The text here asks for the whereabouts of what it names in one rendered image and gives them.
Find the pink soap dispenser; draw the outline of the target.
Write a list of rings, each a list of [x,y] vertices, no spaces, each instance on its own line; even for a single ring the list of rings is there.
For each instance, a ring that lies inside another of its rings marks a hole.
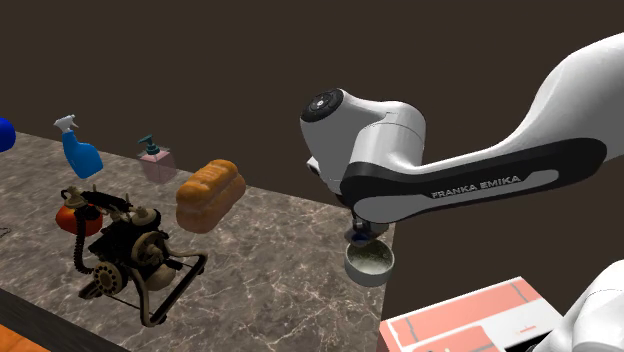
[[[177,167],[169,148],[155,144],[151,134],[139,139],[137,143],[145,144],[144,150],[137,155],[137,158],[147,180],[165,184],[176,176]]]

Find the grey round bowl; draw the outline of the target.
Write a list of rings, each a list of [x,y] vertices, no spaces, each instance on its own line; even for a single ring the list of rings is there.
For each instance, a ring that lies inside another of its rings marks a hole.
[[[392,249],[380,240],[362,247],[349,244],[345,250],[344,268],[347,276],[364,287],[384,285],[390,278],[395,264]]]

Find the black vintage rotary telephone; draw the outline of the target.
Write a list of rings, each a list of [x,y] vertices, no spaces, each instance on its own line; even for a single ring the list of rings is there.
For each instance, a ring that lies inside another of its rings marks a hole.
[[[75,235],[75,269],[91,277],[78,296],[90,300],[101,296],[115,299],[132,282],[139,296],[136,308],[145,327],[166,321],[167,313],[204,271],[205,251],[175,251],[168,245],[169,234],[160,229],[161,213],[154,208],[135,207],[128,197],[120,198],[95,189],[80,190],[70,186],[61,191],[64,205],[75,210],[78,234]],[[99,232],[86,236],[89,205],[103,216]],[[197,261],[165,298],[155,312],[150,311],[149,294],[169,286],[185,264],[183,258]]]

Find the brown bread loaf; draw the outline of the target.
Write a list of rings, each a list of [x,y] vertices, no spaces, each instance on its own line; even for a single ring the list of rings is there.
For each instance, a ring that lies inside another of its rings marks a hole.
[[[244,195],[237,166],[217,159],[192,174],[176,192],[177,224],[196,234],[210,232]]]

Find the red round vessel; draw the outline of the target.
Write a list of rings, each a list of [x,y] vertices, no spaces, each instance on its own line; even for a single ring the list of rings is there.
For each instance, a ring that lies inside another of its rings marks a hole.
[[[62,206],[57,212],[55,220],[57,225],[64,231],[74,235],[78,234],[78,224],[74,209]],[[96,234],[102,228],[103,216],[96,207],[89,205],[89,213],[87,214],[85,224],[87,237]]]

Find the blue round object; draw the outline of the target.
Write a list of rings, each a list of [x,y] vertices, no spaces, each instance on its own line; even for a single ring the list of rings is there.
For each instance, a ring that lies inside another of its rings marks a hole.
[[[0,153],[10,150],[16,142],[16,131],[12,123],[0,117]]]

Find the pink and white robot stand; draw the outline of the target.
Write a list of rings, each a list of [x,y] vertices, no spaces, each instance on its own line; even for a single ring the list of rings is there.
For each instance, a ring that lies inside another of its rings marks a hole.
[[[525,352],[561,320],[516,277],[382,321],[375,352]]]

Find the blue spray bottle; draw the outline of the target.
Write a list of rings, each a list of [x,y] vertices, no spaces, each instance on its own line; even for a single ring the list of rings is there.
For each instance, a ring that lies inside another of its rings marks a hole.
[[[79,142],[73,127],[75,116],[64,116],[54,122],[62,132],[62,145],[67,162],[74,173],[81,179],[87,179],[103,169],[103,162],[98,150],[91,144]]]

